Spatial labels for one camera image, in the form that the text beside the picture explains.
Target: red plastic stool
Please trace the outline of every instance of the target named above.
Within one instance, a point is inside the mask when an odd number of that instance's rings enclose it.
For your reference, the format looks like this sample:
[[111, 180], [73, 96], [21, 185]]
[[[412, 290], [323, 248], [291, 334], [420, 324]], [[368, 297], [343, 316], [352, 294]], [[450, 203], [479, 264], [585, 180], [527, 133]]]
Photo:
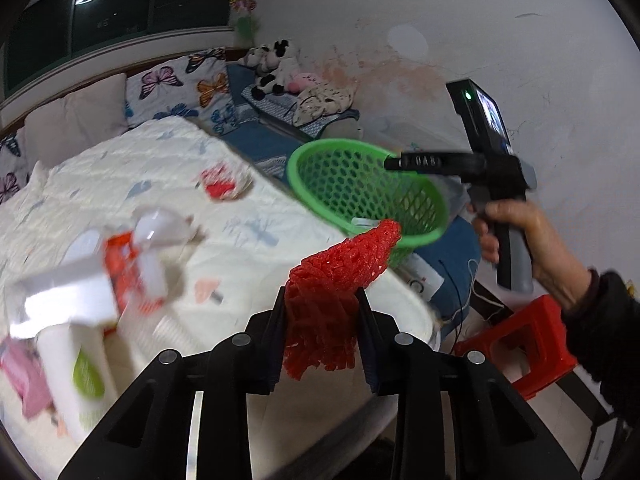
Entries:
[[494, 343], [507, 348], [524, 347], [530, 371], [513, 383], [525, 400], [555, 383], [578, 364], [566, 349], [566, 328], [560, 318], [560, 306], [551, 296], [541, 296], [498, 325], [453, 347], [455, 355], [481, 351], [489, 361]]

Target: silver bolt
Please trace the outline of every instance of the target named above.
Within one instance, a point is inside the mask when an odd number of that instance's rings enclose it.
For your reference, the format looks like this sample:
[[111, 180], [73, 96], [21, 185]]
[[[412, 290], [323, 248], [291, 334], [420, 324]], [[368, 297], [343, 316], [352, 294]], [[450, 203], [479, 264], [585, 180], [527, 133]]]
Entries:
[[164, 352], [162, 352], [159, 357], [158, 360], [163, 364], [163, 365], [170, 365], [171, 363], [173, 363], [176, 359], [178, 358], [178, 354], [175, 350], [165, 350]]
[[399, 345], [409, 346], [414, 342], [414, 336], [412, 336], [411, 334], [407, 334], [406, 332], [401, 332], [399, 334], [396, 334], [396, 336], [394, 337], [394, 341]]
[[466, 355], [466, 358], [475, 365], [481, 365], [486, 359], [484, 357], [484, 354], [482, 352], [479, 352], [478, 350], [472, 350]]
[[242, 332], [233, 336], [231, 342], [235, 346], [246, 346], [251, 342], [251, 336]]

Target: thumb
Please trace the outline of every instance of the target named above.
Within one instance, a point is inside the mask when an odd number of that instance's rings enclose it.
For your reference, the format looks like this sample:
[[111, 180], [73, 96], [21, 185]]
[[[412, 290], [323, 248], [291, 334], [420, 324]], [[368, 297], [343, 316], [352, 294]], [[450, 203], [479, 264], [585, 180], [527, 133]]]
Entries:
[[536, 220], [535, 206], [521, 200], [489, 202], [484, 212], [491, 220], [512, 224], [525, 230], [532, 227]]

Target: basket rim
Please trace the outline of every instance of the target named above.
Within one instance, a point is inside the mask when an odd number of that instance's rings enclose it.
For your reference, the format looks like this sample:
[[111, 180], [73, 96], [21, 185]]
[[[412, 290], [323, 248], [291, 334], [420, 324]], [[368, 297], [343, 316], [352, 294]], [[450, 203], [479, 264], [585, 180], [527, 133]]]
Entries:
[[[358, 227], [350, 222], [347, 222], [345, 219], [338, 216], [331, 209], [324, 205], [320, 200], [318, 200], [306, 187], [300, 175], [297, 171], [298, 161], [302, 156], [308, 155], [308, 152], [319, 152], [327, 149], [330, 146], [335, 146], [339, 149], [347, 150], [347, 146], [353, 146], [354, 148], [364, 148], [369, 151], [378, 152], [380, 155], [385, 157], [394, 156], [393, 152], [389, 150], [385, 150], [384, 148], [380, 148], [379, 146], [375, 146], [374, 144], [369, 144], [368, 142], [363, 142], [361, 140], [354, 139], [318, 139], [312, 140], [311, 142], [307, 142], [296, 149], [289, 161], [287, 163], [287, 180], [289, 181], [289, 185], [291, 189], [296, 193], [300, 202], [306, 205], [311, 211], [316, 213], [318, 216], [322, 217], [325, 221], [331, 222], [335, 226], [339, 227], [342, 231], [346, 232], [350, 236], [355, 236], [360, 233], [364, 233], [368, 231], [367, 228]], [[413, 249], [416, 247], [421, 247], [424, 245], [431, 244], [440, 238], [444, 231], [446, 231], [447, 227], [447, 218], [449, 217], [449, 208], [444, 200], [444, 197], [440, 193], [440, 191], [435, 187], [433, 182], [431, 182], [426, 176], [425, 179], [428, 181], [431, 186], [432, 191], [432, 199], [437, 202], [436, 210], [439, 211], [439, 215], [442, 218], [438, 219], [436, 222], [437, 227], [431, 230], [428, 233], [421, 235], [403, 235], [396, 244], [396, 248], [398, 249]]]

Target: laundry basket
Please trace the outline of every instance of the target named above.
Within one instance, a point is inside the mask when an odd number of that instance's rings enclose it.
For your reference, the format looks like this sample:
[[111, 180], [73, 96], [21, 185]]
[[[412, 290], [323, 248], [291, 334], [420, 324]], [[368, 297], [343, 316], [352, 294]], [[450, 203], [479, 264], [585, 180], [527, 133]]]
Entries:
[[402, 237], [388, 261], [393, 267], [416, 247], [440, 238], [449, 214], [426, 176], [385, 170], [388, 156], [393, 154], [359, 140], [314, 140], [293, 152], [287, 178], [303, 203], [350, 237], [368, 229], [354, 219], [399, 222]]

